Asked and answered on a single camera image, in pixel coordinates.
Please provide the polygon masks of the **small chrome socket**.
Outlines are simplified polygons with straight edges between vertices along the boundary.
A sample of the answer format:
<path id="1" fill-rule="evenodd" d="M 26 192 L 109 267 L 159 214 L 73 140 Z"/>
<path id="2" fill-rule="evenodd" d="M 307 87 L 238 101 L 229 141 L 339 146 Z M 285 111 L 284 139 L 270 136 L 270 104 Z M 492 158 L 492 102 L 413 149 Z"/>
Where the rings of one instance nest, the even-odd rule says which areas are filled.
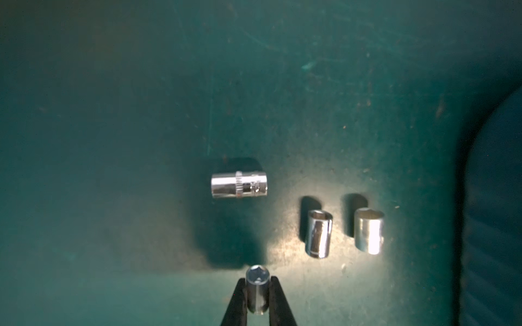
<path id="1" fill-rule="evenodd" d="M 246 271 L 247 309 L 255 315 L 263 315 L 269 309 L 269 285 L 271 275 L 261 265 L 251 266 Z"/>

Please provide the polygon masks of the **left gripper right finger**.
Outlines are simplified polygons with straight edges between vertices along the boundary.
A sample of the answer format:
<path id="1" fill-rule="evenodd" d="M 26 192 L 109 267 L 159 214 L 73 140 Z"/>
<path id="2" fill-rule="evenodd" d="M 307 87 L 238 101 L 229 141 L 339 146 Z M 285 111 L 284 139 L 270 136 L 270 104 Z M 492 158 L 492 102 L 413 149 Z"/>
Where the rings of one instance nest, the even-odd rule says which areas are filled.
<path id="1" fill-rule="evenodd" d="M 271 277 L 269 284 L 269 325 L 297 326 L 281 283 L 275 276 Z"/>

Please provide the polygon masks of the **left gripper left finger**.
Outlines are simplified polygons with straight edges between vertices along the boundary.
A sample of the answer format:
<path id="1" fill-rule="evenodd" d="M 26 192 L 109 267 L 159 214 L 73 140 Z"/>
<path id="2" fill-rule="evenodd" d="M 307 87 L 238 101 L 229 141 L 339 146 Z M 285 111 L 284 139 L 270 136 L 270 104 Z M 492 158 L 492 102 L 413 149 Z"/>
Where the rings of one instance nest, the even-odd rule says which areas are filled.
<path id="1" fill-rule="evenodd" d="M 240 278 L 229 301 L 221 326 L 247 325 L 246 279 Z"/>

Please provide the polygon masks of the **knurled chrome socket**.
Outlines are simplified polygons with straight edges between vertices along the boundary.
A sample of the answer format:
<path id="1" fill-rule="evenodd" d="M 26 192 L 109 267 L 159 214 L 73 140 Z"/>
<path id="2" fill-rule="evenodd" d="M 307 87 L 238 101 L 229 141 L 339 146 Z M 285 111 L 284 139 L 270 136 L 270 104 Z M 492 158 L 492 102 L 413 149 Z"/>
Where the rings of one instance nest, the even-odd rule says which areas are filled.
<path id="1" fill-rule="evenodd" d="M 213 198 L 248 198 L 266 196 L 268 179 L 265 172 L 243 172 L 214 174 L 211 178 Z"/>

